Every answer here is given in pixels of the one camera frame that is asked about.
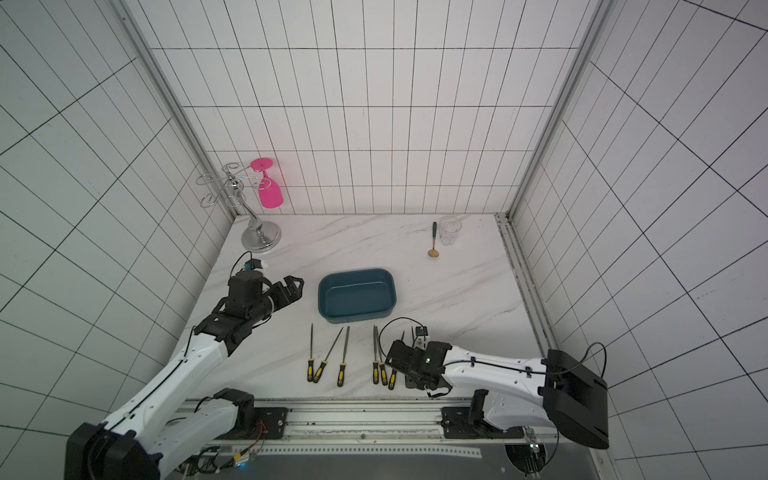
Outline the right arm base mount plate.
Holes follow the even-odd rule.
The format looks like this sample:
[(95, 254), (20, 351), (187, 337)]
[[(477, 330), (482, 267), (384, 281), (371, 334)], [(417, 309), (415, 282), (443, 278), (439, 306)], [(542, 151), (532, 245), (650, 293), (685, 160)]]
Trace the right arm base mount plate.
[(440, 426), (443, 428), (443, 436), (452, 440), (524, 438), (522, 427), (498, 429), (481, 419), (479, 413), (472, 413), (469, 407), (443, 407)]

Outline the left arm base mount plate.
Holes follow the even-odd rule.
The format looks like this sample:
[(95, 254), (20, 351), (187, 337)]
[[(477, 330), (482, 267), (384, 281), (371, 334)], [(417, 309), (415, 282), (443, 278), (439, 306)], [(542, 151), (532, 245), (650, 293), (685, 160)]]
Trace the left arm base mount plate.
[(252, 407), (245, 414), (245, 438), (255, 441), (284, 437), (289, 410), (284, 407)]

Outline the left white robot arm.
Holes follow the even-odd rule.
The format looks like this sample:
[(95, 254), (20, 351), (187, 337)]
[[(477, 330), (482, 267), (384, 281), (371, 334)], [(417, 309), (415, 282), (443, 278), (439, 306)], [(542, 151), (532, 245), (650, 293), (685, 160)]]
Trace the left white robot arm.
[(252, 331), (297, 302), (304, 281), (270, 282), (258, 270), (228, 280), (228, 294), (190, 332), (173, 359), (145, 387), (98, 424), (83, 423), (68, 438), (67, 479), (164, 479), (221, 436), (265, 431), (251, 394), (224, 389), (179, 422), (172, 417), (197, 386)]

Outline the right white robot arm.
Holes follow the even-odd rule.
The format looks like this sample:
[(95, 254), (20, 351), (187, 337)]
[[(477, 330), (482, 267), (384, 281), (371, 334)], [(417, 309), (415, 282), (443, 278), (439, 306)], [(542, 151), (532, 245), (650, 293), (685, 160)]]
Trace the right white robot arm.
[(553, 427), (579, 445), (610, 446), (608, 385), (568, 353), (550, 349), (544, 358), (514, 359), (479, 354), (446, 342), (423, 347), (392, 343), (385, 364), (410, 388), (445, 396), (475, 393), (470, 410), (482, 426), (499, 431)]

